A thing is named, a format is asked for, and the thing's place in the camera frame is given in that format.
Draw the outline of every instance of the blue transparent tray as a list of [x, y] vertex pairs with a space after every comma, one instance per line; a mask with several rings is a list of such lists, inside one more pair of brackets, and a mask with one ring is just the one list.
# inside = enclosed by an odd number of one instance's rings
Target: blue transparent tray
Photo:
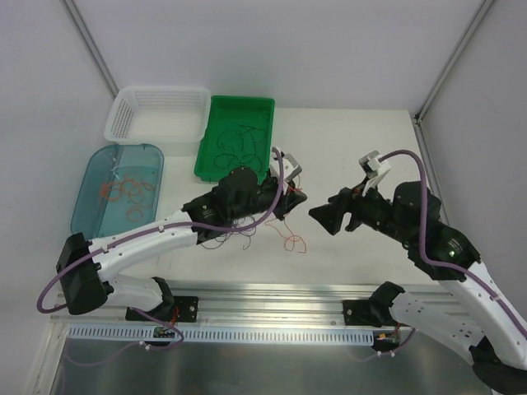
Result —
[[71, 230], [86, 239], [135, 229], [156, 219], [164, 158], [150, 144], [106, 146], [91, 158]]

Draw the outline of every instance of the green tray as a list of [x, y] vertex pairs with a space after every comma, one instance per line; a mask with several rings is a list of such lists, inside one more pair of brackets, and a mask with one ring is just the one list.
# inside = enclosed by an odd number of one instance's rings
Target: green tray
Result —
[[264, 181], [269, 169], [274, 100], [213, 96], [207, 131], [194, 173], [216, 182], [237, 167], [249, 166]]

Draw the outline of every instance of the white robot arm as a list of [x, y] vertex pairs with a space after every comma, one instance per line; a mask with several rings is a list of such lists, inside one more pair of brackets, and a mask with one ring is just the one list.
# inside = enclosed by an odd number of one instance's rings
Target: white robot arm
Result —
[[[172, 249], [254, 227], [271, 214], [282, 220], [307, 199], [293, 181], [300, 172], [301, 167], [291, 155], [273, 148], [270, 171], [260, 185], [252, 169], [240, 167], [221, 179], [211, 192], [160, 221], [101, 239], [85, 240], [82, 234], [70, 236], [57, 263], [58, 275], [41, 293], [37, 309], [52, 313], [67, 307], [70, 314], [78, 315], [104, 304], [128, 307], [127, 320], [144, 321], [139, 309], [158, 320], [170, 321], [175, 301], [163, 279], [140, 280], [120, 273]], [[236, 220], [260, 212], [266, 214], [254, 224], [234, 227]], [[66, 305], [46, 309], [42, 305], [44, 297], [58, 281]]]
[[[395, 155], [411, 156], [421, 180], [400, 184], [391, 202], [381, 196], [377, 184], [390, 170], [387, 159]], [[341, 189], [328, 204], [311, 209], [310, 216], [336, 235], [349, 212], [352, 218], [346, 231], [364, 224], [399, 241], [415, 266], [459, 300], [477, 325], [424, 304], [391, 282], [352, 310], [354, 321], [376, 327], [396, 321], [416, 328], [462, 356], [499, 393], [527, 393], [527, 323], [498, 289], [476, 248], [440, 221], [441, 201], [427, 189], [419, 157], [411, 151], [384, 157], [374, 151], [359, 164], [366, 178], [353, 188]]]

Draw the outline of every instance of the white basket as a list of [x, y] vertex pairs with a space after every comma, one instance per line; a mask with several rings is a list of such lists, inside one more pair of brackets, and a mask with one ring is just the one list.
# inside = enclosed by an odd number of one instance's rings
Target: white basket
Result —
[[105, 138], [150, 143], [165, 155], [192, 155], [205, 135], [211, 93], [187, 86], [129, 86], [115, 98]]

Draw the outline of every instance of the metal floor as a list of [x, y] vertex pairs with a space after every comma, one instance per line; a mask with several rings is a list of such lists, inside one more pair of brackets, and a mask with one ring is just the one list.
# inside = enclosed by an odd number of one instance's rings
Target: metal floor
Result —
[[[78, 362], [103, 360], [123, 342], [70, 340]], [[417, 334], [394, 358], [358, 362], [369, 347], [188, 343], [172, 351], [132, 347], [102, 366], [62, 358], [53, 395], [488, 395], [470, 367]]]

